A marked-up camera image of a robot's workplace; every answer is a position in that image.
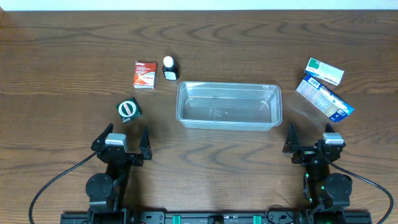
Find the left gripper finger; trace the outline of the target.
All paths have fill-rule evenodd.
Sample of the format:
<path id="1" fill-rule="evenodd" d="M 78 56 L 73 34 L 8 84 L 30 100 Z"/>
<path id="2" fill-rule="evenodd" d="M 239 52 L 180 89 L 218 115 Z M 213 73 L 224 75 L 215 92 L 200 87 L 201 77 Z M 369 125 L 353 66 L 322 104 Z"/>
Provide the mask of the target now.
<path id="1" fill-rule="evenodd" d="M 113 132 L 113 124 L 109 123 L 109 125 L 105 128 L 105 130 L 93 141 L 91 145 L 91 150 L 95 152 L 102 152 L 106 148 L 106 138 L 110 133 Z"/>
<path id="2" fill-rule="evenodd" d="M 151 160 L 152 159 L 152 149 L 149 142 L 149 129 L 145 126 L 141 141 L 139 144 L 139 149 L 141 151 L 141 156 L 143 160 Z"/>

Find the blue Kool Fever box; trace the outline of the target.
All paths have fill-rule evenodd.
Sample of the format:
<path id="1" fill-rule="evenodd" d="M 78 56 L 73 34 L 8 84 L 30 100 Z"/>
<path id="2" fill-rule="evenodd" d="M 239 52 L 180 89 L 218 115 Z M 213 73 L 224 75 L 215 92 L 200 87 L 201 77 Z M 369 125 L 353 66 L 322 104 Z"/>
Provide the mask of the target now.
<path id="1" fill-rule="evenodd" d="M 296 91 L 334 123 L 348 117 L 354 108 L 311 75 L 306 75 Z"/>

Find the green Zam-Buk box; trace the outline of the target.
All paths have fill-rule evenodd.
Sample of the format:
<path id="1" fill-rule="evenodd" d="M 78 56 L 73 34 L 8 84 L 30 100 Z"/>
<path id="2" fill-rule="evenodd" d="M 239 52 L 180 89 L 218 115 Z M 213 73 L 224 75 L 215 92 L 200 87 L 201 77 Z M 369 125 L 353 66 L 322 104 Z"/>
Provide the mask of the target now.
<path id="1" fill-rule="evenodd" d="M 142 110 L 134 97 L 117 104 L 116 110 L 123 123 L 128 123 L 142 116 Z"/>

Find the white green medicine box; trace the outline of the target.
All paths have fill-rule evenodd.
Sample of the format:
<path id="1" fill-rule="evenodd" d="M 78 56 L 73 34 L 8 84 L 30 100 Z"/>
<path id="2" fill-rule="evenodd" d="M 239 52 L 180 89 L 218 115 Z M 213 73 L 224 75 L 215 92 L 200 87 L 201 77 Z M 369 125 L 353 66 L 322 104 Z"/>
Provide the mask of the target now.
<path id="1" fill-rule="evenodd" d="M 343 70 L 333 67 L 315 58 L 309 59 L 304 72 L 335 86 L 340 84 L 344 74 Z"/>

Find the red white medicine box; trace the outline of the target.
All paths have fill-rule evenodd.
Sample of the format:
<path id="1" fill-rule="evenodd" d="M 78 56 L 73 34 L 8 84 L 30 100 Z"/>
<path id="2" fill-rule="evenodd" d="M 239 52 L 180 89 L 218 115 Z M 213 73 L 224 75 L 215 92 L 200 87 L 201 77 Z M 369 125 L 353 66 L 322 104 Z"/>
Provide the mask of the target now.
<path id="1" fill-rule="evenodd" d="M 134 88 L 155 88 L 157 64 L 152 62 L 136 62 L 134 71 Z"/>

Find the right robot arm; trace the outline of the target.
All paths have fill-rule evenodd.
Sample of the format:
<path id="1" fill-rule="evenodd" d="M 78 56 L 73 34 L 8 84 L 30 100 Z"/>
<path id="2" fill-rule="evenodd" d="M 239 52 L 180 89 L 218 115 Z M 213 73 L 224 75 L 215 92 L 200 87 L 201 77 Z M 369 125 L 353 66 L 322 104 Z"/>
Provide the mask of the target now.
<path id="1" fill-rule="evenodd" d="M 343 210 L 350 205 L 353 181 L 345 174 L 330 172 L 330 164 L 340 158 L 345 146 L 341 134 L 330 124 L 326 124 L 322 138 L 312 146 L 301 145 L 294 125 L 289 126 L 282 152 L 292 155 L 293 164 L 305 168 L 303 194 L 311 204 L 310 208 L 294 213 L 293 223 L 345 221 Z"/>

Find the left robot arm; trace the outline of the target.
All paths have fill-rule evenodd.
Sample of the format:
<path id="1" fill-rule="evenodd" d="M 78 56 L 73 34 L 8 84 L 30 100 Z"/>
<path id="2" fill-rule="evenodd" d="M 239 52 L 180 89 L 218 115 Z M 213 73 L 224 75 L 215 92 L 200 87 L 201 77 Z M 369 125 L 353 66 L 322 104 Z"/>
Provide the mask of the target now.
<path id="1" fill-rule="evenodd" d="M 139 223 L 138 214 L 123 207 L 123 198 L 132 166 L 142 166 L 152 159 L 148 128 L 145 127 L 139 144 L 140 153 L 128 152 L 127 137 L 113 133 L 113 124 L 93 141 L 91 150 L 97 158 L 107 164 L 106 172 L 97 173 L 86 183 L 86 194 L 90 199 L 89 224 Z"/>

